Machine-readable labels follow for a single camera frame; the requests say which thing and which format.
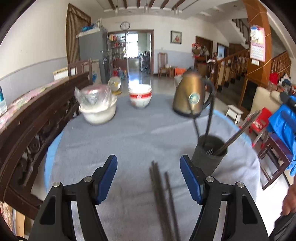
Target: wooden ceiling beam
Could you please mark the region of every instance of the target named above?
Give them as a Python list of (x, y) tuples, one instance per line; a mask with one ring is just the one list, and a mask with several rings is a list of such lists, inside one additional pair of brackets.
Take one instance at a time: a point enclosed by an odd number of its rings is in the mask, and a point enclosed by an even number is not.
[(160, 8), (161, 9), (164, 8), (167, 5), (168, 1), (169, 0), (164, 0), (163, 3), (161, 4)]
[(154, 3), (154, 0), (150, 0), (148, 7), (152, 7), (153, 3)]
[(128, 8), (128, 4), (127, 4), (126, 0), (123, 0), (123, 5), (124, 5), (124, 8)]
[(112, 0), (108, 0), (108, 2), (110, 3), (110, 6), (112, 9), (115, 9), (114, 3), (112, 2)]
[(183, 2), (185, 2), (186, 0), (179, 0), (173, 7), (172, 10), (174, 10), (175, 8), (178, 8)]

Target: gray tablecloth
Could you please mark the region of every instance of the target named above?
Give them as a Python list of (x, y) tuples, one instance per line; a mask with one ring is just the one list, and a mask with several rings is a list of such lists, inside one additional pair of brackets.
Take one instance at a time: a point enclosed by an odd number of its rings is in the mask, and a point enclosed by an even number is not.
[[(158, 162), (162, 177), (169, 173), (181, 240), (190, 238), (201, 207), (190, 196), (179, 161), (183, 154), (192, 157), (197, 137), (192, 120), (172, 111), (172, 101), (172, 96), (153, 95), (149, 106), (138, 110), (130, 105), (128, 96), (119, 97), (110, 122), (92, 126), (80, 115), (64, 129), (49, 186), (54, 181), (77, 183), (92, 175), (110, 154), (117, 156), (118, 169), (110, 191), (97, 208), (109, 240), (163, 240), (149, 176), (152, 161)], [(206, 129), (205, 114), (198, 118), (201, 133)], [(213, 116), (211, 134), (227, 141), (235, 132), (225, 118)], [(256, 198), (260, 166), (250, 144), (237, 139), (213, 176), (227, 184), (242, 181)], [(72, 206), (77, 240), (83, 240), (77, 206)], [(223, 214), (216, 238), (221, 236), (222, 219)]]

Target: gold kettle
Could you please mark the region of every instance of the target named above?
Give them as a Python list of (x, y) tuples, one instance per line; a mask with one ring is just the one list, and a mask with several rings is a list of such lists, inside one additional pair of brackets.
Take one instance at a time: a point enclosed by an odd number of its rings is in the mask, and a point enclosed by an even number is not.
[[(210, 96), (205, 102), (205, 86), (210, 88)], [(209, 79), (202, 79), (196, 70), (188, 69), (176, 88), (173, 110), (183, 116), (200, 116), (211, 102), (211, 94), (215, 92), (214, 85)]]

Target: blue gripper pad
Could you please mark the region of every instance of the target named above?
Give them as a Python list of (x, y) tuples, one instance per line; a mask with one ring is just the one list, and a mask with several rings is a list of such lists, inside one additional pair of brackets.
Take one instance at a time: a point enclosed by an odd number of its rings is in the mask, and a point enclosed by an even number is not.
[(200, 194), (200, 185), (192, 173), (186, 159), (182, 156), (180, 159), (180, 169), (193, 200), (201, 205), (202, 197)]
[(115, 176), (116, 170), (117, 170), (117, 158), (116, 156), (113, 156), (98, 186), (98, 196), (96, 199), (99, 204), (101, 204), (101, 202), (106, 199), (111, 183)]

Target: person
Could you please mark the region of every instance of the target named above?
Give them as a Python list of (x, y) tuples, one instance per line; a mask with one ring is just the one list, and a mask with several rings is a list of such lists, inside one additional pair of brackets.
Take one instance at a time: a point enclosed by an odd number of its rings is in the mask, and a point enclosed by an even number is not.
[(288, 193), (283, 200), (283, 207), (281, 215), (286, 216), (290, 212), (296, 212), (296, 175), (294, 176), (294, 183), (288, 189)]

